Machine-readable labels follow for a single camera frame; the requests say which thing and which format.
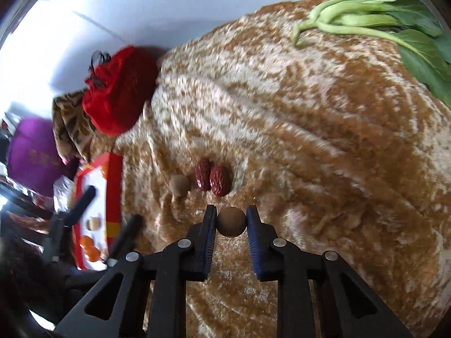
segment black drawstring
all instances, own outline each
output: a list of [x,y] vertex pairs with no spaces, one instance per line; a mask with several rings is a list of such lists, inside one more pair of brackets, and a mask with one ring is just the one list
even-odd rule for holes
[[101,51],[95,51],[92,56],[91,56],[91,66],[89,67],[89,71],[91,72],[91,76],[90,79],[92,80],[92,82],[94,83],[94,85],[98,88],[104,88],[105,87],[105,83],[102,82],[95,74],[94,71],[94,58],[95,56],[98,55],[98,64],[101,65],[105,62],[108,62],[109,60],[111,60],[111,56],[108,53],[102,53]]

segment red drawstring bag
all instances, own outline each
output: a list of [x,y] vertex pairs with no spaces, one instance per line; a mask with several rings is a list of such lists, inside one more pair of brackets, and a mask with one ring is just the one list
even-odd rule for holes
[[[95,55],[100,56],[94,67]],[[95,52],[91,76],[85,82],[83,109],[96,128],[117,136],[130,130],[139,118],[144,102],[152,98],[158,76],[155,59],[143,48],[128,46],[115,55]]]

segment wrinkled red date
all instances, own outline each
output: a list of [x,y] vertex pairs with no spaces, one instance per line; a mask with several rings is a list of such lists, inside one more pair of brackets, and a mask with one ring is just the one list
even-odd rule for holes
[[194,176],[196,178],[196,184],[200,190],[210,190],[210,172],[211,162],[207,158],[202,158],[196,165],[194,170]]
[[218,197],[223,197],[230,192],[232,182],[225,166],[216,165],[211,169],[210,186],[213,194]]

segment red and white box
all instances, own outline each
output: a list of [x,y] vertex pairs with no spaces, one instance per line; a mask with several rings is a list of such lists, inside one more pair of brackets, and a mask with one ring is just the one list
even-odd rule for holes
[[[89,186],[96,188],[96,197],[84,212],[80,222],[73,227],[75,260],[81,269],[104,270],[107,267],[104,261],[122,227],[121,181],[122,156],[113,153],[103,154],[77,173],[75,199],[78,199]],[[83,248],[80,241],[85,242],[87,239],[92,245]]]

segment purple pouch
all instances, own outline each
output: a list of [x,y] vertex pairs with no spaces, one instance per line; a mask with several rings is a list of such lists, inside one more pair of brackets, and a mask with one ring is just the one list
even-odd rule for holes
[[11,140],[8,177],[46,197],[53,197],[53,183],[65,174],[56,151],[53,122],[41,117],[22,119]]

